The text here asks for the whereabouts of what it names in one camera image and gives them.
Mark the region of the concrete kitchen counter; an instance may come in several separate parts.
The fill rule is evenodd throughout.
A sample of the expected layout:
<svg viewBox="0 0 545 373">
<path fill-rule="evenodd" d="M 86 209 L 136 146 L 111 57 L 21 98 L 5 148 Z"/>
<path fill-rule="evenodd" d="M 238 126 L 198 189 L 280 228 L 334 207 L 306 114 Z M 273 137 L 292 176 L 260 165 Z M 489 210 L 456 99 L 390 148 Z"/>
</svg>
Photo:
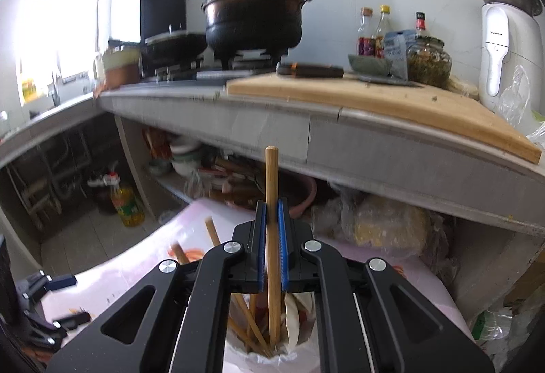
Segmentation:
<svg viewBox="0 0 545 373">
<path fill-rule="evenodd" d="M 110 112 L 284 168 L 489 226 L 544 233 L 544 168 L 466 137 L 348 109 L 230 96 L 218 87 L 127 86 L 43 113 L 1 144 L 8 163 Z"/>
</svg>

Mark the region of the white electric kettle appliance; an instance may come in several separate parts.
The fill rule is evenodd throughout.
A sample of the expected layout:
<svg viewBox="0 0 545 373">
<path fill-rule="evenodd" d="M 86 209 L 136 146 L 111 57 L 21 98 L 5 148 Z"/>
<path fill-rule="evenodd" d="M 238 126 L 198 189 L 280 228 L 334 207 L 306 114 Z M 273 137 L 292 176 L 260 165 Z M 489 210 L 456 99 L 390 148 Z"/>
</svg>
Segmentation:
<svg viewBox="0 0 545 373">
<path fill-rule="evenodd" d="M 529 80 L 531 109 L 540 108 L 543 45 L 536 17 L 541 13 L 540 0 L 483 0 L 479 99 L 488 109 L 496 109 L 517 66 Z"/>
</svg>

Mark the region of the yellow cap vinegar bottle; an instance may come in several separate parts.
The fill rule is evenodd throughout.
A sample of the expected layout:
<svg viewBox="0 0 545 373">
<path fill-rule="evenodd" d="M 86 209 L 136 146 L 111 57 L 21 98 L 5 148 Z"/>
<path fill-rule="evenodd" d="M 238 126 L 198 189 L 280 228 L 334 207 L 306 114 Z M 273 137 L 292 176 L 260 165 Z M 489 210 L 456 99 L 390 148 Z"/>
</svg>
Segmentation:
<svg viewBox="0 0 545 373">
<path fill-rule="evenodd" d="M 383 4 L 380 7 L 380 19 L 375 31 L 375 57 L 384 57 L 384 39 L 387 33 L 392 31 L 390 24 L 390 6 Z"/>
</svg>

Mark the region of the kitchen cleaver knife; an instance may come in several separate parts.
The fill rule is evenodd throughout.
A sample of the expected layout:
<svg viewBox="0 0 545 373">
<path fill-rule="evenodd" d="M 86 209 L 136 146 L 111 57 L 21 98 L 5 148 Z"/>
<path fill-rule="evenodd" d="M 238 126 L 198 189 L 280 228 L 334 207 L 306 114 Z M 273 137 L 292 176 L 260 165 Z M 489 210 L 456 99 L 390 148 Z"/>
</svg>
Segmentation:
<svg viewBox="0 0 545 373">
<path fill-rule="evenodd" d="M 297 79 L 342 79 L 345 77 L 345 71 L 342 68 L 300 62 L 279 62 L 276 65 L 276 74 L 283 77 Z M 420 84 L 386 76 L 357 74 L 356 79 L 362 83 L 368 84 L 421 88 Z"/>
</svg>

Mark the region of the stack of white bowls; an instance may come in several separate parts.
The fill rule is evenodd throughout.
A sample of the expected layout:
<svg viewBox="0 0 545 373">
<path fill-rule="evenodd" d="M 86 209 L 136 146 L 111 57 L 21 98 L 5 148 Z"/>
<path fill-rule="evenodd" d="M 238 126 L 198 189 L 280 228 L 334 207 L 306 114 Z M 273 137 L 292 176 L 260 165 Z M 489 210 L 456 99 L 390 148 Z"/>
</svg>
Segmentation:
<svg viewBox="0 0 545 373">
<path fill-rule="evenodd" d="M 203 144 L 186 137 L 178 137 L 170 143 L 171 162 L 175 172 L 190 177 L 201 164 Z"/>
</svg>

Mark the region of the yellowish plastic food bag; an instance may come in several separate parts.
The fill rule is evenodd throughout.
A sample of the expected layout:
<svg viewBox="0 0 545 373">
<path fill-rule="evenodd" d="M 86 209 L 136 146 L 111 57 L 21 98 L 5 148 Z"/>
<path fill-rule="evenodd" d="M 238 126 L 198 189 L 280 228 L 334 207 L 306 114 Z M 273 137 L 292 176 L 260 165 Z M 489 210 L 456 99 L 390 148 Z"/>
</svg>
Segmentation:
<svg viewBox="0 0 545 373">
<path fill-rule="evenodd" d="M 311 209 L 315 234 L 396 258 L 443 258 L 449 243 L 436 213 L 378 195 L 338 197 Z"/>
</svg>

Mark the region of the red cap sauce bottle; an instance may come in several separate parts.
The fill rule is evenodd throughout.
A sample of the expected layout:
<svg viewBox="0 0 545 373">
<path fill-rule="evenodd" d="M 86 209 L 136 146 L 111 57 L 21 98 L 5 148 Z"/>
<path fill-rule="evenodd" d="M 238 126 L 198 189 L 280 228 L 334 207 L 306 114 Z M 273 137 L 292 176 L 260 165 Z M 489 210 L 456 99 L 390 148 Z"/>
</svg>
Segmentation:
<svg viewBox="0 0 545 373">
<path fill-rule="evenodd" d="M 361 9 L 361 25 L 358 29 L 358 55 L 364 57 L 375 56 L 373 10 L 368 7 Z"/>
</svg>

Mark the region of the wooden chopstick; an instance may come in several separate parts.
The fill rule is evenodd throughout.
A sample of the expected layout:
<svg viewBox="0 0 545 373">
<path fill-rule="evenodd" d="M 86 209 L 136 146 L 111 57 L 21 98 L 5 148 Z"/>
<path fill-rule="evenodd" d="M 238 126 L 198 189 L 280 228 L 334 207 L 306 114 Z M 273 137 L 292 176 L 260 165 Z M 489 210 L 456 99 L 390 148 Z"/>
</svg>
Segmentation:
<svg viewBox="0 0 545 373">
<path fill-rule="evenodd" d="M 175 258 L 180 265 L 186 265 L 189 263 L 188 256 L 178 243 L 173 243 L 171 245 L 171 251 L 174 253 Z"/>
<path fill-rule="evenodd" d="M 255 319 L 252 319 L 249 313 L 249 306 L 246 304 L 245 300 L 243 299 L 243 296 L 239 293 L 234 293 L 234 298 L 236 299 L 236 303 L 239 306 L 240 310 L 246 317 L 247 323 L 251 324 L 252 330 L 254 331 L 254 335 L 256 336 L 262 351 L 265 352 L 266 356 L 271 357 L 271 350 L 269 349 L 269 346 L 265 342 L 265 339 L 263 338 Z"/>
<path fill-rule="evenodd" d="M 236 324 L 236 321 L 231 317 L 228 316 L 227 319 L 228 327 L 236 334 L 236 336 L 246 345 L 249 347 L 251 351 L 254 353 L 257 353 L 259 355 L 265 355 L 265 352 L 261 350 L 261 347 L 258 346 L 257 343 L 254 343 L 252 339 L 247 336 L 246 332 Z"/>
<path fill-rule="evenodd" d="M 211 217 L 207 217 L 205 219 L 205 226 L 207 228 L 210 240 L 213 243 L 213 247 L 219 246 L 221 244 L 221 240 L 219 239 L 215 224 L 213 223 L 213 219 Z"/>
<path fill-rule="evenodd" d="M 265 201 L 267 207 L 266 253 L 268 317 L 271 348 L 275 349 L 281 337 L 282 288 L 278 231 L 278 148 L 265 149 Z"/>
<path fill-rule="evenodd" d="M 252 294 L 252 295 L 249 296 L 249 313 L 250 313 L 252 319 L 254 319 L 256 317 L 257 299 L 258 298 L 257 298 L 257 296 L 255 294 Z M 250 323 L 248 324 L 248 327 L 247 327 L 247 336 L 251 340 L 254 339 L 254 331 L 252 330 L 252 326 L 251 326 Z"/>
</svg>

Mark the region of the dark soy sauce bottle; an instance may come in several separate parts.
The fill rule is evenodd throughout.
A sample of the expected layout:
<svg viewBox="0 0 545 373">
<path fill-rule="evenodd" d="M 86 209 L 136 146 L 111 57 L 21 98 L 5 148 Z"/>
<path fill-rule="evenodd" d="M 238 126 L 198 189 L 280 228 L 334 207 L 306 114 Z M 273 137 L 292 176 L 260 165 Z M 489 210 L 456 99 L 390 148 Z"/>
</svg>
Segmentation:
<svg viewBox="0 0 545 373">
<path fill-rule="evenodd" d="M 426 25 L 426 14 L 416 12 L 416 37 L 428 36 L 429 32 Z"/>
</svg>

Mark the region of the pink plastic basin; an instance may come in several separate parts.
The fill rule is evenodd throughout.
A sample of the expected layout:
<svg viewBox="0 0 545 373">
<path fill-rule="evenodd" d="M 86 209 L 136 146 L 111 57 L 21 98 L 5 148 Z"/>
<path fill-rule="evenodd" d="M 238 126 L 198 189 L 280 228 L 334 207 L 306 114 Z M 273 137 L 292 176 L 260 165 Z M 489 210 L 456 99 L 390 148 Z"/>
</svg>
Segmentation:
<svg viewBox="0 0 545 373">
<path fill-rule="evenodd" d="M 302 214 L 315 200 L 317 183 L 312 177 L 297 173 L 282 172 L 279 177 L 279 195 L 287 199 L 289 215 L 292 219 Z"/>
</svg>

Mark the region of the white plastic bag liner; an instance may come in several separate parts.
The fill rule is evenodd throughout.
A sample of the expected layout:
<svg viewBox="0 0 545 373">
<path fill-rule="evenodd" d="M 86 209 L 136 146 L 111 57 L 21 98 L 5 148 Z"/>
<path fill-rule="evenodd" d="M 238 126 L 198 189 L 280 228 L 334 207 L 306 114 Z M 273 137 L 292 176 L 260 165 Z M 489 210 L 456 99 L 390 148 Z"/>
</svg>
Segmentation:
<svg viewBox="0 0 545 373">
<path fill-rule="evenodd" d="M 280 340 L 269 341 L 265 295 L 231 295 L 224 360 L 242 372 L 318 372 L 316 303 L 313 293 L 287 293 Z"/>
</svg>

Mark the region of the yellow cooking oil bottle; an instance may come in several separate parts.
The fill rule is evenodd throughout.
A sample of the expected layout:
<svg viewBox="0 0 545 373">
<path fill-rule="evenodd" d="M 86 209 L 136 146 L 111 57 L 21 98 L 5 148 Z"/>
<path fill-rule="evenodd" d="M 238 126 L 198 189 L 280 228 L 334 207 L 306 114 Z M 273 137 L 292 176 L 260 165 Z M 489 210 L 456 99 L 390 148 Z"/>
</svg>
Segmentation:
<svg viewBox="0 0 545 373">
<path fill-rule="evenodd" d="M 145 220 L 145 213 L 139 207 L 133 188 L 123 183 L 114 171 L 104 177 L 104 182 L 110 188 L 110 199 L 123 225 L 141 225 Z"/>
</svg>

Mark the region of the cream plastic ladle spoon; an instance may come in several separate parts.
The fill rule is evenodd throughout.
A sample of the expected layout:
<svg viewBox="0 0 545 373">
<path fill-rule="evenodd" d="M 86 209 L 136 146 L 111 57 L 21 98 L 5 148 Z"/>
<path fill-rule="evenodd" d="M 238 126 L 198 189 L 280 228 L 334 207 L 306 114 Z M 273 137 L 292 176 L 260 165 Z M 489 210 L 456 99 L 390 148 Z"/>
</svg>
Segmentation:
<svg viewBox="0 0 545 373">
<path fill-rule="evenodd" d="M 316 321 L 314 294 L 285 293 L 282 344 L 291 353 L 309 339 Z"/>
</svg>

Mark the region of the wooden cutting board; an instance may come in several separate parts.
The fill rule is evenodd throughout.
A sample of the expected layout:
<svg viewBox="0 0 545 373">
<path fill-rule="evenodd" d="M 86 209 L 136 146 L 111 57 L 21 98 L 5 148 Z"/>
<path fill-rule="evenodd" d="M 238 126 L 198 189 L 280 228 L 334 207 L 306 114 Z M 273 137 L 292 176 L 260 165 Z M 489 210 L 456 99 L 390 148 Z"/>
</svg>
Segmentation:
<svg viewBox="0 0 545 373">
<path fill-rule="evenodd" d="M 540 162 L 540 147 L 507 121 L 469 97 L 436 87 L 261 74 L 229 81 L 226 92 L 231 96 L 279 98 L 363 110 L 475 140 L 531 164 Z"/>
</svg>

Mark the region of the blue seasoning packet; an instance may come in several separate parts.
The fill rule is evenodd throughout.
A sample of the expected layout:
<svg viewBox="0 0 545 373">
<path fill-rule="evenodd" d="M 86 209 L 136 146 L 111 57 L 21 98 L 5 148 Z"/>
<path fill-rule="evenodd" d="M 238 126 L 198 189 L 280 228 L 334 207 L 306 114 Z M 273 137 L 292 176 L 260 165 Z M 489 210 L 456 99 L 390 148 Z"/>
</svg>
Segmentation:
<svg viewBox="0 0 545 373">
<path fill-rule="evenodd" d="M 390 65 L 390 74 L 396 78 L 408 80 L 407 50 L 416 40 L 416 30 L 388 32 L 383 39 L 384 58 Z"/>
</svg>

